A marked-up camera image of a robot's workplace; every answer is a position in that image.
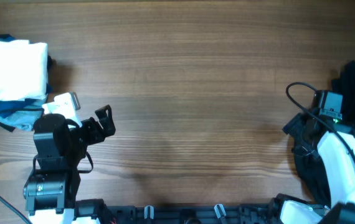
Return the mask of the black t-shirt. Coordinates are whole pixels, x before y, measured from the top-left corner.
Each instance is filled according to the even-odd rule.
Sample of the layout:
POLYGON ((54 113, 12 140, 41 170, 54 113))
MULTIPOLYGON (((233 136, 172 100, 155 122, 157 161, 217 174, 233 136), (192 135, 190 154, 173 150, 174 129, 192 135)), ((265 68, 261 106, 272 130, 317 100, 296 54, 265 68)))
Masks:
MULTIPOLYGON (((355 61, 345 64, 340 77, 331 80, 335 93, 343 96, 341 111, 345 121, 355 125, 355 61)), ((298 176, 318 204, 331 205, 331 196, 323 162, 311 156, 293 156, 298 176)))

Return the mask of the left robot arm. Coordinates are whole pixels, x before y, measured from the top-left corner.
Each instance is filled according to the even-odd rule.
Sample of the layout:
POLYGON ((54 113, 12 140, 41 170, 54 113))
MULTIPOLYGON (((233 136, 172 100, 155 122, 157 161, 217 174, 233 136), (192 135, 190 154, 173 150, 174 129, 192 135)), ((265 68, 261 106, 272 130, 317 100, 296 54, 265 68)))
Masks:
POLYGON ((46 114, 34 123, 37 155, 24 189, 31 223, 116 223, 104 200, 77 200, 82 159, 90 159, 88 146, 115 134, 111 107, 95 112, 81 123, 61 114, 46 114))

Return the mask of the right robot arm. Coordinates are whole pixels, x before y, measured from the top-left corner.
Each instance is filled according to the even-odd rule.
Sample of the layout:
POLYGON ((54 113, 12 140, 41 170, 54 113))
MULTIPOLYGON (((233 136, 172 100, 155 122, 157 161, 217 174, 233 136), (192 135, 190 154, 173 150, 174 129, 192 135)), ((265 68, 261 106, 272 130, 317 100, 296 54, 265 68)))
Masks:
POLYGON ((278 217, 282 223, 355 223, 355 129, 336 119, 317 121, 298 113, 283 132, 295 140, 293 153, 321 166, 314 173, 327 182, 329 210, 319 215, 306 202, 286 199, 278 217))

